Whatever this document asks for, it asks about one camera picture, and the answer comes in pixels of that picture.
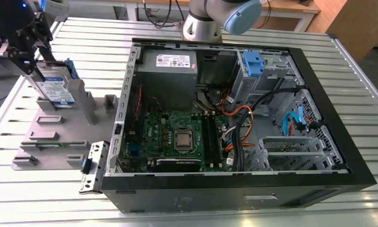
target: floor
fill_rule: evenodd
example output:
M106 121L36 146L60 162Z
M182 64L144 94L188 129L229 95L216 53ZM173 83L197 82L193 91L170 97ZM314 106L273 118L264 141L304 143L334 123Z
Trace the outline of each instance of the floor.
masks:
M121 8L116 9L113 7L106 7L106 6L70 5L70 17L117 19L116 12L118 14L120 19L122 19L126 16L125 10ZM153 20L161 19L166 14L166 10L161 9L157 12L152 12L152 14L153 14L152 17ZM138 11L138 18L142 21L148 21L142 9L140 9ZM176 22L178 20L180 20L180 13L177 10L173 10L170 13L170 20L168 22ZM365 59L359 62L359 66L378 89L378 51L377 50L373 50L367 54ZM17 78L18 76L12 75L8 72L8 70L5 70L0 65L0 99L3 99L8 95L16 83Z

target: blue hard drive label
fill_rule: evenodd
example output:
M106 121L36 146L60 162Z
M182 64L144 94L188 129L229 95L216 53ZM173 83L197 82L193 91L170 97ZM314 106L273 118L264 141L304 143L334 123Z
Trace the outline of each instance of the blue hard drive label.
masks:
M65 81L61 77L45 77L45 81L37 82L37 85L50 102L58 107L69 107L74 103L74 98L65 88Z

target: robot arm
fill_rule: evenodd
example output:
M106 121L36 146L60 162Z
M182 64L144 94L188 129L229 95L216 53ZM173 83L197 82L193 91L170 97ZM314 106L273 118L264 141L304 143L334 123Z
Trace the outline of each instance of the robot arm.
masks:
M0 0L0 64L16 75L44 78L34 59L38 49L54 61L52 33L42 12L34 14L22 0Z
M189 16L182 27L186 40L221 41L221 26L226 32L240 35L260 18L260 0L192 0Z

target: green motherboard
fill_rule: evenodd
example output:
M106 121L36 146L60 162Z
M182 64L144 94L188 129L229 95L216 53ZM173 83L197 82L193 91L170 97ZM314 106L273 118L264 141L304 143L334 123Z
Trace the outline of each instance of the green motherboard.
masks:
M128 144L133 172L150 172L160 158L201 161L201 172L224 171L221 135L226 125L222 115L148 112L141 144Z

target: ram slot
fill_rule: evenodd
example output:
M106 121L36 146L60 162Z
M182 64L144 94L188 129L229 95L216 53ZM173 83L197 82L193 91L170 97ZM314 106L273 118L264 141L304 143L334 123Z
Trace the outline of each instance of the ram slot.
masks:
M204 149L204 161L206 166L212 163L212 150L209 140L209 116L201 116L201 135L202 135L202 149Z
M208 120L209 124L209 143L210 143L210 156L212 156L212 163L214 168L221 167L221 155L220 155L220 148L218 148L218 135L217 135L217 126L216 126L216 119L214 116L209 117Z

